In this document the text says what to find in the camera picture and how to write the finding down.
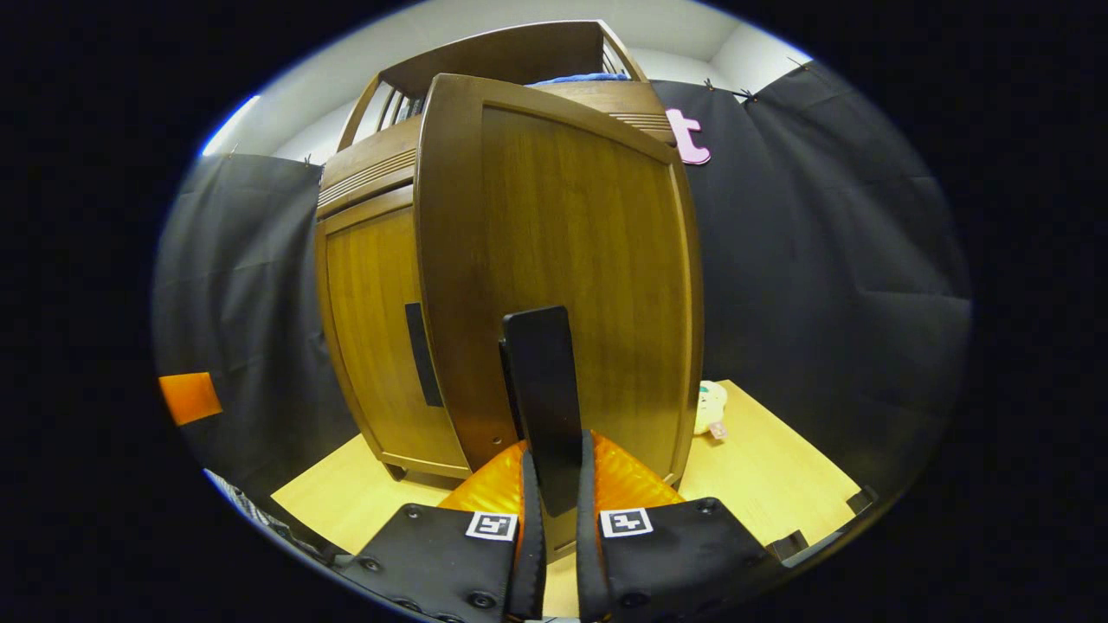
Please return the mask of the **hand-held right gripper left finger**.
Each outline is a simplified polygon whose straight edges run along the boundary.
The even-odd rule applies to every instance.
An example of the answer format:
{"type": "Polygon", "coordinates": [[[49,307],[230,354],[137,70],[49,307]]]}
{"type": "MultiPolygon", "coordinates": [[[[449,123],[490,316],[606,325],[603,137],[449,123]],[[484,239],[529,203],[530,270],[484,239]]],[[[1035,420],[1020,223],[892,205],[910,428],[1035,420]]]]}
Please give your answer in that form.
{"type": "Polygon", "coordinates": [[[525,622],[546,581],[537,467],[504,449],[437,505],[403,504],[338,575],[410,622],[525,622]]]}

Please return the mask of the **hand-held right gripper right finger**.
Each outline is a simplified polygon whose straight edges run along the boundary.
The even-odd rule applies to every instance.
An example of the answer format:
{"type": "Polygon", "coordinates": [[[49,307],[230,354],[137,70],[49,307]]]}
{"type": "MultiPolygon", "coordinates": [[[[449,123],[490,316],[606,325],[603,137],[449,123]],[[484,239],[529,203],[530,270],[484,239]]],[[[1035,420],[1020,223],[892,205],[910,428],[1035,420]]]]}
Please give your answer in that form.
{"type": "Polygon", "coordinates": [[[582,433],[577,590],[584,622],[736,622],[780,562],[714,497],[685,500],[593,431],[582,433]]]}

